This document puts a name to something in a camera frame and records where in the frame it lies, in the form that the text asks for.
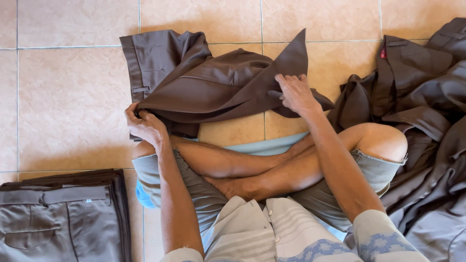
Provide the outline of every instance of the shirt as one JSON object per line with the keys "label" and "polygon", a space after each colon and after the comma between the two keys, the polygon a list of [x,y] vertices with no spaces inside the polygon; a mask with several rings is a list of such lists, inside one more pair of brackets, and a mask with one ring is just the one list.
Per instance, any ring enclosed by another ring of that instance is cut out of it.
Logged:
{"label": "shirt", "polygon": [[201,234],[205,259],[189,247],[171,251],[162,262],[428,262],[378,210],[359,214],[354,222],[358,254],[291,198],[231,198],[214,224]]}

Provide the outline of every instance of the back pocket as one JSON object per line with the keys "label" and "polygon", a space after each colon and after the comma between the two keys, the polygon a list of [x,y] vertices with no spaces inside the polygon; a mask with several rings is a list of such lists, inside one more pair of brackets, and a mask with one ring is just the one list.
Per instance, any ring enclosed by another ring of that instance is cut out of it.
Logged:
{"label": "back pocket", "polygon": [[12,248],[29,250],[47,243],[55,235],[55,229],[6,233],[5,243]]}

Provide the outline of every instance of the stack of folded trousers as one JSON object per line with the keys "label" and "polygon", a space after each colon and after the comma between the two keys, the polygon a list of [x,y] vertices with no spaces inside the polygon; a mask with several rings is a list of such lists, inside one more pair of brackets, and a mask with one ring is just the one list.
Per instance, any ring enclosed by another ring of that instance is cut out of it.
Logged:
{"label": "stack of folded trousers", "polygon": [[1,185],[0,261],[130,262],[123,170]]}

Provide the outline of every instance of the clothing label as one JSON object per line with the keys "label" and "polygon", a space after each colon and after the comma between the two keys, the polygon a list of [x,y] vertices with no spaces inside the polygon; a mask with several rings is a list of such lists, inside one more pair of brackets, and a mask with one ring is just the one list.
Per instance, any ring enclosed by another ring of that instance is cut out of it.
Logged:
{"label": "clothing label", "polygon": [[380,51],[380,58],[387,58],[387,47],[384,45],[382,51]]}

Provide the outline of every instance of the white shirt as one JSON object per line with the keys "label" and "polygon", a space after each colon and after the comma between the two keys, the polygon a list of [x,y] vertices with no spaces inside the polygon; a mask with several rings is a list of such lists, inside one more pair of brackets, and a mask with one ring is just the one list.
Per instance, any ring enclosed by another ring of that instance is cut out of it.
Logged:
{"label": "white shirt", "polygon": [[231,198],[212,227],[204,231],[206,258],[189,247],[176,249],[163,262],[428,262],[395,228],[386,214],[367,210],[353,223],[358,254],[334,237],[312,214],[288,198]]}

